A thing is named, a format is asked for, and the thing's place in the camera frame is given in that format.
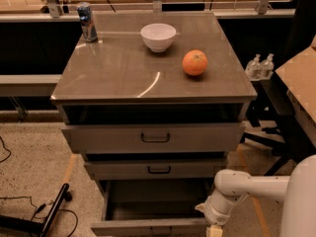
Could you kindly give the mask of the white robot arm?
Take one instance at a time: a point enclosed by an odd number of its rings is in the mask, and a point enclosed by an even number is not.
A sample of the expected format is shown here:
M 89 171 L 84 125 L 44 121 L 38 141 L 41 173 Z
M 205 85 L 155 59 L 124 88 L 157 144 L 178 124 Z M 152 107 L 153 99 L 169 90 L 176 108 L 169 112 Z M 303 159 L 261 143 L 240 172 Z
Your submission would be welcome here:
M 208 223 L 206 237 L 222 237 L 231 211 L 246 197 L 283 202 L 279 237 L 316 237 L 316 156 L 302 160 L 289 176 L 219 171 L 213 192 L 196 206 Z

